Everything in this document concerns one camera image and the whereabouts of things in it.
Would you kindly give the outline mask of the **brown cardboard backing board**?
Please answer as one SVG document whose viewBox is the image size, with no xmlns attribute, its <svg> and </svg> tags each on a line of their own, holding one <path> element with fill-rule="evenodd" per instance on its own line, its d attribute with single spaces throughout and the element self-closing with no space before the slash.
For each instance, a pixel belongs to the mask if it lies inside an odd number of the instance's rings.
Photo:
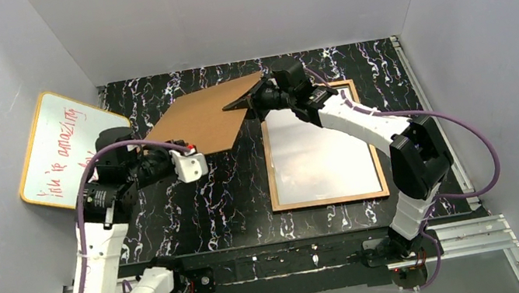
<svg viewBox="0 0 519 293">
<path fill-rule="evenodd" d="M 230 150 L 248 110 L 223 108 L 246 94 L 261 76 L 261 72 L 254 72 L 176 98 L 146 138 L 183 140 L 205 155 Z"/>
</svg>

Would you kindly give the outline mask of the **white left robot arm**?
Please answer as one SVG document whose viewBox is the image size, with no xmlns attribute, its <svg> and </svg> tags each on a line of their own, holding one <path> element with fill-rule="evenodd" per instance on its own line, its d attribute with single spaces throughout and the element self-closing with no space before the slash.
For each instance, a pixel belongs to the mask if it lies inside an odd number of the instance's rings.
<svg viewBox="0 0 519 293">
<path fill-rule="evenodd" d="M 126 127 L 96 139 L 75 201 L 76 269 L 72 293 L 116 293 L 120 256 L 138 192 L 175 177 L 192 183 L 207 172 L 204 154 L 185 141 L 133 138 Z M 179 262 L 154 258 L 128 293 L 172 293 Z"/>
</svg>

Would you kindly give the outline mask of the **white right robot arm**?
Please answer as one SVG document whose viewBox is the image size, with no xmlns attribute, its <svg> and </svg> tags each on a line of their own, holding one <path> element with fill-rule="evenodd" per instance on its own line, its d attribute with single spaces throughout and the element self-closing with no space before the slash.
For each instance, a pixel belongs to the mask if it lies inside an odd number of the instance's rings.
<svg viewBox="0 0 519 293">
<path fill-rule="evenodd" d="M 265 120 L 272 110 L 291 110 L 305 123 L 338 131 L 372 145 L 390 158 L 399 190 L 388 229 L 388 250 L 405 256 L 416 249 L 427 227 L 427 213 L 454 159 L 435 120 L 427 114 L 387 115 L 346 99 L 329 83 L 314 82 L 301 61 L 281 58 L 269 75 L 224 106 L 244 109 L 246 119 Z"/>
</svg>

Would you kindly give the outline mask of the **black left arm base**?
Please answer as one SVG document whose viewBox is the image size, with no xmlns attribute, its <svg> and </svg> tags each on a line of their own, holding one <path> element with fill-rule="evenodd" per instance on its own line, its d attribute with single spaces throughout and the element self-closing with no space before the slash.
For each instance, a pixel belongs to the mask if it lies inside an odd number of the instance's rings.
<svg viewBox="0 0 519 293">
<path fill-rule="evenodd" d="M 216 281 L 212 267 L 184 267 L 179 271 L 172 293 L 214 293 Z"/>
</svg>

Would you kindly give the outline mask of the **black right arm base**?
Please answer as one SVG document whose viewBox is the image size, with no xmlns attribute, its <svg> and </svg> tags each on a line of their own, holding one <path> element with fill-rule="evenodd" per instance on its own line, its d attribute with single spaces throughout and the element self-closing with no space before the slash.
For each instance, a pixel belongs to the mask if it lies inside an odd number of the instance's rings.
<svg viewBox="0 0 519 293">
<path fill-rule="evenodd" d="M 411 240 L 398 234 L 369 239 L 360 248 L 362 263 L 367 267 L 397 264 L 390 268 L 392 281 L 406 288 L 424 284 L 429 277 L 427 261 L 436 260 L 443 252 L 434 230 L 425 230 Z"/>
</svg>

